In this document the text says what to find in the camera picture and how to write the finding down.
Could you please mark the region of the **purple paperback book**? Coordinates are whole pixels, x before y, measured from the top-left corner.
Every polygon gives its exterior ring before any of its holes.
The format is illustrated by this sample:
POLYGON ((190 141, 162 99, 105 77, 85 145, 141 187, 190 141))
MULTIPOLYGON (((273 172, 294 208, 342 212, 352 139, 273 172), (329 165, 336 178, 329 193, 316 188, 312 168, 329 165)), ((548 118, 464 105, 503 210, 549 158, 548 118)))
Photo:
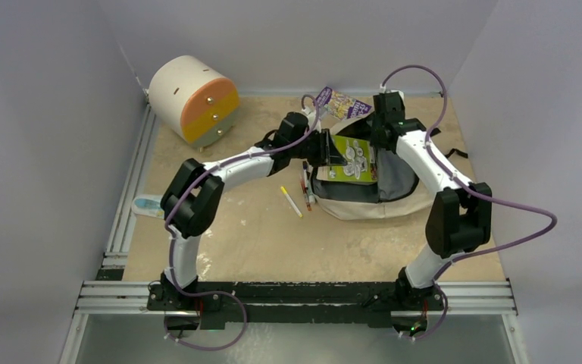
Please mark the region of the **purple paperback book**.
POLYGON ((372 111, 372 106, 368 103, 338 92, 328 86, 318 93, 316 102, 322 114, 326 113, 339 121, 367 115, 372 111))

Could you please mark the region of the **green activity book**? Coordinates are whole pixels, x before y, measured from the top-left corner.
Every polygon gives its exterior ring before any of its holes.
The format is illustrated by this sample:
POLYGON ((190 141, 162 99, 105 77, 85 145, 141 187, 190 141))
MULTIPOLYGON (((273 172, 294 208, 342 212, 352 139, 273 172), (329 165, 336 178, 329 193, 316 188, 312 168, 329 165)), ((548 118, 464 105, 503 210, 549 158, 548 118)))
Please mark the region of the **green activity book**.
POLYGON ((344 156, 346 164, 327 168, 327 181, 352 184, 373 184, 377 182, 374 148, 367 140, 346 136, 334 136, 338 152, 344 156))

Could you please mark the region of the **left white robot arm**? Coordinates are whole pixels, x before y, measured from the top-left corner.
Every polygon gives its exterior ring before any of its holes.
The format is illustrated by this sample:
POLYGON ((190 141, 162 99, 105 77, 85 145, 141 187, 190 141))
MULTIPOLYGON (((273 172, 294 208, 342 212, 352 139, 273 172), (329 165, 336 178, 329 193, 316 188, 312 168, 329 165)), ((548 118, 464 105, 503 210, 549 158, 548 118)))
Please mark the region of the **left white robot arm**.
POLYGON ((223 193, 288 167, 293 159, 312 167, 346 163, 327 129, 318 129, 318 118, 309 120, 288 113, 280 125, 248 148, 229 158, 201 163, 189 158, 182 163, 161 198, 164 227, 170 234, 168 264, 164 276, 171 284, 166 300, 185 310, 199 295, 196 260, 202 235, 212 225, 223 193))

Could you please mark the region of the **beige canvas backpack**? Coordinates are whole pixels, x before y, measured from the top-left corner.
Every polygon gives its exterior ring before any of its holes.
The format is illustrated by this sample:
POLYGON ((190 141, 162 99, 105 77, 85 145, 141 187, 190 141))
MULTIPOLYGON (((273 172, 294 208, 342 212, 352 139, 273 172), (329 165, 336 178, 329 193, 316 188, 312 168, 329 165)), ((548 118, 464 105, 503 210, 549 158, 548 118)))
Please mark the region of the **beige canvas backpack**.
POLYGON ((320 180, 318 168, 309 182, 317 204, 327 213, 344 221, 397 218, 428 209, 433 194, 398 155, 376 149, 375 182, 338 182, 320 180))

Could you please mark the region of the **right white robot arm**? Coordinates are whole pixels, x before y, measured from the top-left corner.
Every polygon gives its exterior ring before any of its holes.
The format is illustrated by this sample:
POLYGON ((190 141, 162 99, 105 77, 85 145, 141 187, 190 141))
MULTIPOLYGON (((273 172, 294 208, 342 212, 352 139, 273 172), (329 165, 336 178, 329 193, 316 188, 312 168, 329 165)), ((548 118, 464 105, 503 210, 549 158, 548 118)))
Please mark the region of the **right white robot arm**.
POLYGON ((372 145, 406 162, 433 197, 425 225, 426 245, 396 280, 397 303, 412 309, 433 296, 444 266, 489 242, 492 205, 475 195, 489 196, 491 189, 473 183, 455 168, 432 142, 430 131, 417 118, 405 116, 400 91, 379 93, 373 102, 372 145))

